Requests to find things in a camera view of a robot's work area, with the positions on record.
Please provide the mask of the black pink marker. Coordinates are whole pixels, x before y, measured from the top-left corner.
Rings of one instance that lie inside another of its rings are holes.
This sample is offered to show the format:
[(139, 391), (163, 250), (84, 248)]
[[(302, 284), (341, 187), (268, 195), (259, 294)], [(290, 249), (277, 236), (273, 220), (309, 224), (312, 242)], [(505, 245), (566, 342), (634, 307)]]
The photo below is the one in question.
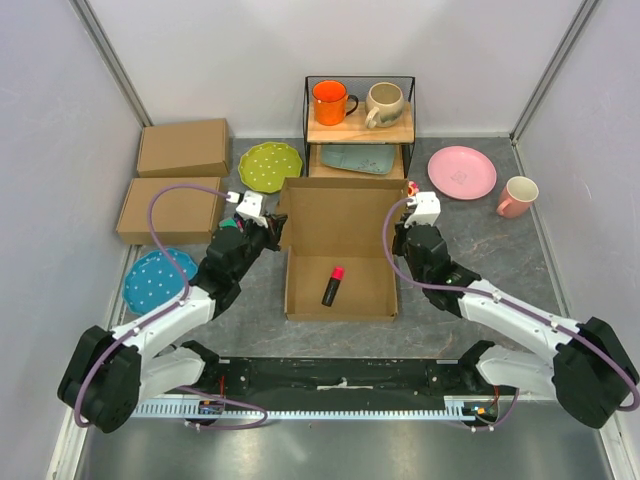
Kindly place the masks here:
[(321, 304), (326, 307), (331, 307), (335, 300), (337, 291), (340, 287), (341, 281), (344, 277), (344, 268), (340, 266), (336, 266), (327, 283), (326, 289), (324, 291)]

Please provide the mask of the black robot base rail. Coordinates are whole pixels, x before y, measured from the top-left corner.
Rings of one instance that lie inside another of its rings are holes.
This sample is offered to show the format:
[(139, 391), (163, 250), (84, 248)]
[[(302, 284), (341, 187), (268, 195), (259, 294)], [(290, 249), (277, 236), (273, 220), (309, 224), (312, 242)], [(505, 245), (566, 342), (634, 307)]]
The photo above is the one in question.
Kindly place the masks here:
[(461, 361), (398, 358), (227, 357), (209, 361), (196, 386), (241, 396), (277, 388), (369, 387), (427, 395), (493, 395), (471, 365)]

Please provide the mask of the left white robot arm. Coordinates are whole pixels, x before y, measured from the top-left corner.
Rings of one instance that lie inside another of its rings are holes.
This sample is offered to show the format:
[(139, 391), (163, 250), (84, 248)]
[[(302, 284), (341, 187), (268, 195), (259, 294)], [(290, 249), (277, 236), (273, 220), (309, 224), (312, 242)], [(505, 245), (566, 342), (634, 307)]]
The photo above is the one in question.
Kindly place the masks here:
[(174, 340), (225, 312), (241, 293), (240, 281), (264, 250), (276, 251), (287, 217), (267, 214), (242, 228), (219, 228), (195, 276), (179, 294), (138, 319), (79, 338), (57, 390), (80, 428), (111, 433), (139, 403), (190, 386), (208, 393), (219, 382), (212, 354), (197, 344), (167, 352)]

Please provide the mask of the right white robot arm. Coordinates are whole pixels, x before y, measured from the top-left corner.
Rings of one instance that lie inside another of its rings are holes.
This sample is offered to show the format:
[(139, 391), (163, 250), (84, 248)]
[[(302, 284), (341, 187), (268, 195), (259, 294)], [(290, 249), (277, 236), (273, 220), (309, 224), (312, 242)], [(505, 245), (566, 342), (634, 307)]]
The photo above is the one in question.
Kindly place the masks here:
[(404, 280), (436, 308), (475, 322), (522, 346), (511, 352), (486, 343), (458, 368), (467, 392), (491, 384), (554, 397), (580, 423), (599, 429), (617, 411), (639, 407), (639, 373), (612, 327), (592, 317), (580, 323), (535, 308), (453, 261), (437, 227), (400, 221), (390, 257), (405, 260)]

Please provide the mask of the brown cardboard box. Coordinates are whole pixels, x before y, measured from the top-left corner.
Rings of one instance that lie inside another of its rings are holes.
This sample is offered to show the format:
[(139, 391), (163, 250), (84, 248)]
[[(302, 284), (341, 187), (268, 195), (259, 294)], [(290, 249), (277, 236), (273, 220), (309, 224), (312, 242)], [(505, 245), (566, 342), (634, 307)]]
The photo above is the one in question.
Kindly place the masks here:
[[(288, 178), (277, 211), (287, 214), (284, 312), (296, 322), (392, 322), (398, 314), (385, 256), (386, 215), (407, 197), (405, 179)], [(336, 266), (344, 277), (331, 307), (321, 304)]]

